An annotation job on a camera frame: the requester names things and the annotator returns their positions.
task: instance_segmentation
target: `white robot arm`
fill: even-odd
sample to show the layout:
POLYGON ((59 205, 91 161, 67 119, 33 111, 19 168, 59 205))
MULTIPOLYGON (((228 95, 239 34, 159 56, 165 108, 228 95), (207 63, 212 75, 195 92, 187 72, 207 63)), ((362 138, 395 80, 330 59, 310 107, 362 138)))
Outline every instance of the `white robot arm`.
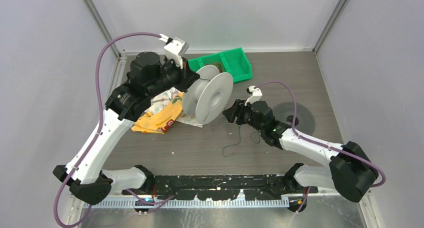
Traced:
POLYGON ((286 184, 292 190, 300 187, 319 186, 337 190, 346 199, 359 202, 378 178, 373 167, 353 159, 345 152, 369 161, 359 145, 348 142, 346 145, 330 143, 296 131, 286 123, 275 119, 272 109, 265 101, 259 101, 262 93, 259 88, 247 89, 247 100, 237 99, 233 106, 222 113, 228 122, 238 125, 248 124, 260 132, 261 138, 270 146, 289 150, 306 156, 322 166, 312 167, 295 164, 286 174, 286 184))
MULTIPOLYGON (((97 204, 109 193, 121 192, 124 189, 148 191, 154 183, 153 174, 141 165, 114 171, 102 170, 102 166, 120 138, 150 107, 151 98, 171 87, 186 91, 200 78, 199 74, 190 70, 187 59, 182 57, 188 48, 186 42, 177 38, 170 39, 164 35, 161 40, 166 42, 165 63, 162 64, 159 55, 153 52, 140 53, 131 63, 130 72, 127 74, 128 80, 113 90, 105 104, 102 133, 67 182, 71 193, 88 204, 97 204)), ((227 120, 239 125, 248 124, 260 132, 261 138, 267 144, 299 153, 322 165, 311 167, 295 164, 285 174, 287 181, 285 186, 290 190, 299 190, 307 186, 332 188, 348 200, 360 201, 377 179, 377 171, 337 151, 300 139, 299 135, 347 150, 368 160, 357 144, 353 142, 346 145, 335 144, 300 132, 296 134, 288 124, 274 118, 271 108, 265 101, 259 101, 262 96, 259 88, 250 86, 247 90, 251 96, 246 101, 236 100, 231 108, 223 111, 227 120)), ((67 165, 56 166, 53 173, 60 181, 65 180, 69 171, 86 151, 97 130, 98 127, 67 165)))
MULTIPOLYGON (((151 106, 153 97, 172 87, 185 92, 200 78, 199 74, 190 70, 188 60, 182 57, 189 47, 185 41, 165 35, 161 35, 160 40, 166 42, 165 63, 162 64, 159 55, 153 52, 140 53, 132 61, 128 80, 113 90, 105 104, 102 132, 67 183, 71 193, 88 204, 101 202, 109 193, 142 188, 153 178, 141 165, 112 171, 102 170, 102 167, 121 137, 151 106)), ((60 181, 64 181, 87 150, 98 126, 67 165, 56 166, 53 174, 60 181)))

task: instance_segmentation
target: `spool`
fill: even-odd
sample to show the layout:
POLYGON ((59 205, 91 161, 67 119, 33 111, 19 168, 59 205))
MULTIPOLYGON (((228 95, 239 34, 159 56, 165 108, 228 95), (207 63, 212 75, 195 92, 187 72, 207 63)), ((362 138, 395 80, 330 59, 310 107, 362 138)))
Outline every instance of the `spool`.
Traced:
POLYGON ((315 118, 311 111, 300 103, 296 103, 297 106, 297 121, 293 121, 293 115, 295 114, 295 106, 293 102, 283 102, 275 105, 272 108, 274 117, 280 122, 296 122, 297 125, 294 127, 307 135, 312 135, 315 131, 315 118))
POLYGON ((224 109, 233 91, 233 77, 220 73, 214 65, 206 65, 197 71, 196 80, 182 97, 182 110, 196 117, 200 124, 213 121, 224 109))

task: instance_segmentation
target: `thin black wire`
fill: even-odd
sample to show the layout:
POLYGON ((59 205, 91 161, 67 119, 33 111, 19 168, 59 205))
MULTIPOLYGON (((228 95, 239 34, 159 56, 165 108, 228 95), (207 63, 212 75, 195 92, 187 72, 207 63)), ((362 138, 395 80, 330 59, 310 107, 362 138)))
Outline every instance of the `thin black wire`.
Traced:
POLYGON ((259 134, 259 132, 257 130, 254 130, 252 133, 250 133, 250 140, 253 143, 256 143, 256 144, 259 144, 261 142, 261 135, 259 134), (256 134, 257 135, 257 137, 258 137, 258 141, 257 142, 252 139, 252 134, 256 134))
MULTIPOLYGON (((222 124, 225 120, 226 120, 225 118, 221 118, 221 119, 219 119, 219 120, 218 120, 218 124, 222 124)), ((230 155, 225 155, 225 154, 224 154, 224 151, 225 151, 225 149, 226 149, 226 148, 228 148, 228 147, 232 147, 232 146, 236 146, 236 145, 239 145, 239 144, 242 142, 242 134, 241 134, 241 132, 240 132, 240 127, 241 127, 241 125, 237 125, 237 128, 238 128, 238 142, 237 142, 236 144, 230 144, 230 145, 224 146, 224 147, 222 148, 222 155, 223 155, 224 157, 229 157, 229 156, 232 156, 232 155, 234 154, 234 152, 233 152, 233 153, 231 153, 230 155)), ((255 144, 259 144, 259 143, 261 142, 261 135, 260 135, 260 133, 259 133, 257 130, 255 130, 254 132, 252 132, 252 133, 250 134, 250 140, 251 140, 253 143, 255 143, 255 144), (258 136, 258 141, 254 141, 254 140, 253 140, 253 138, 252 138, 252 135, 253 135, 253 134, 256 134, 256 135, 258 136)))
POLYGON ((229 156, 232 156, 234 154, 234 151, 233 151, 230 155, 225 155, 224 154, 225 148, 235 146, 235 145, 239 145, 242 142, 242 134, 240 134, 240 127, 241 127, 241 125, 237 125, 237 128, 238 128, 238 142, 237 142, 237 144, 230 144, 230 145, 224 146, 224 148, 222 148, 222 155, 224 157, 229 157, 229 156))

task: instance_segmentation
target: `green plastic bin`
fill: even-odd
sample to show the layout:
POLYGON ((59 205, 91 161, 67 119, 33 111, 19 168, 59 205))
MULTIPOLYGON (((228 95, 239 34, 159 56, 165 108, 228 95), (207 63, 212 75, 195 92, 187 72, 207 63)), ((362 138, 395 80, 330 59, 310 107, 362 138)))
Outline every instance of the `green plastic bin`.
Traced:
POLYGON ((230 73, 234 83, 252 78, 252 66, 242 48, 206 55, 188 61, 188 65, 193 71, 197 71, 208 64, 215 65, 223 72, 230 73))

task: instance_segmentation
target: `gray wall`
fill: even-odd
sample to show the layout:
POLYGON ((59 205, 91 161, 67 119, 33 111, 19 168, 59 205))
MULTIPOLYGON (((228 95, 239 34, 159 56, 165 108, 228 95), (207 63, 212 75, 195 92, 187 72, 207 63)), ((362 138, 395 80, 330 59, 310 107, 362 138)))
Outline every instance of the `gray wall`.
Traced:
MULTIPOLYGON (((0 226, 57 227, 52 170, 97 123, 95 63, 106 42, 82 0, 0 0, 0 43, 0 226)), ((115 65, 106 53, 103 94, 115 65)), ((69 191, 62 197, 63 208, 69 191)))
POLYGON ((422 227, 424 0, 349 0, 318 53, 344 141, 387 175, 386 227, 422 227))
MULTIPOLYGON (((179 37, 190 51, 312 49, 339 0, 93 0, 116 37, 148 31, 179 37)), ((120 42, 127 52, 163 52, 120 42)))

